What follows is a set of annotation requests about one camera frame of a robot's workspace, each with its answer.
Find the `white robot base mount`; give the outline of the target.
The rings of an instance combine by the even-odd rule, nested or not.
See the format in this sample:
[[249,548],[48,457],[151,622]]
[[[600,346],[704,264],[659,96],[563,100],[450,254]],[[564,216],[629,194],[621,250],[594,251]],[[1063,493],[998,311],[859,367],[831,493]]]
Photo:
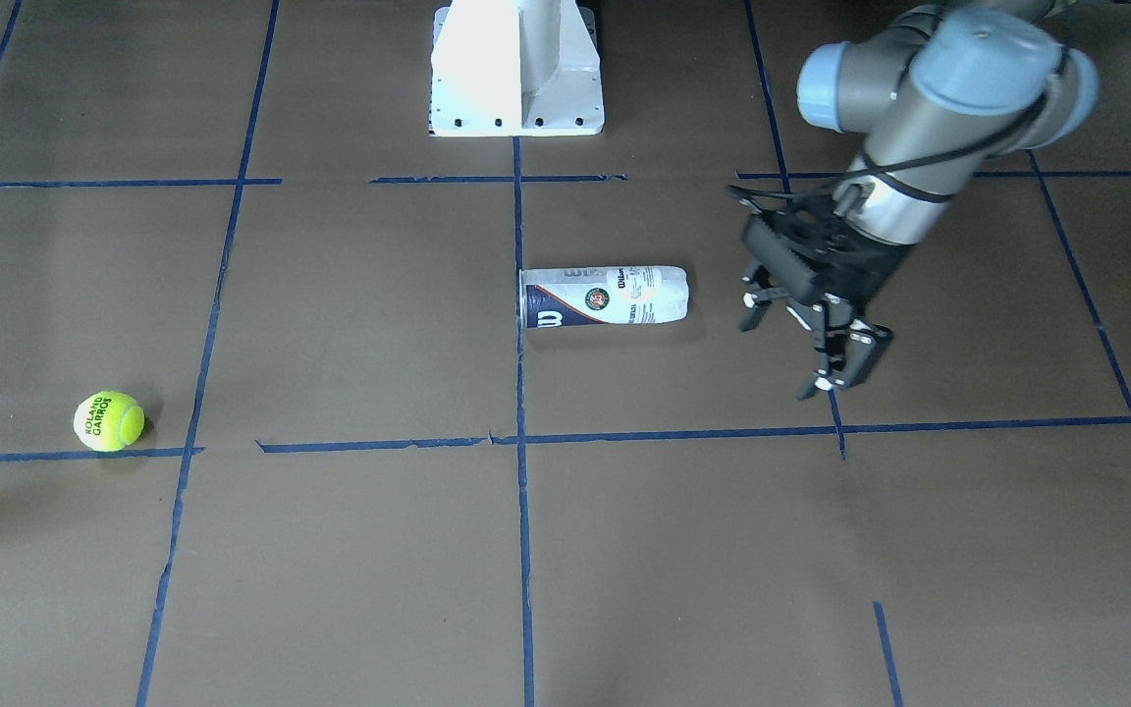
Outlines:
[[430,63],[432,136],[593,136],[606,126],[596,15],[575,1],[446,5]]

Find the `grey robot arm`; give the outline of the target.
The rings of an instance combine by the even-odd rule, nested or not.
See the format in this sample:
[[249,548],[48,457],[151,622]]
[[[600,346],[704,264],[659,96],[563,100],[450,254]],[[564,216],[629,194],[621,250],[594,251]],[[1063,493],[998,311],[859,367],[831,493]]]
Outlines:
[[817,48],[800,69],[808,124],[860,133],[851,165],[783,192],[729,187],[750,216],[742,274],[754,330],[782,304],[811,334],[800,399],[854,388],[884,356],[889,328],[866,308],[984,161],[1047,146],[1094,111],[1093,59],[1041,28],[1062,1],[942,1],[899,15],[863,43]]

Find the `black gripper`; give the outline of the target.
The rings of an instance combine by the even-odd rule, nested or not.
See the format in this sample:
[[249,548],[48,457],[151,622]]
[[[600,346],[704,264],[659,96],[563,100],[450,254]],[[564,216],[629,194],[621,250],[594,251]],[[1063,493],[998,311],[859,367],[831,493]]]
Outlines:
[[798,301],[795,317],[811,331],[813,374],[797,399],[866,382],[892,344],[893,331],[867,322],[862,307],[879,294],[914,245],[886,245],[843,219],[809,224],[778,212],[750,216],[741,244],[756,262],[741,276],[748,313],[737,330],[753,331],[772,303],[791,298]]

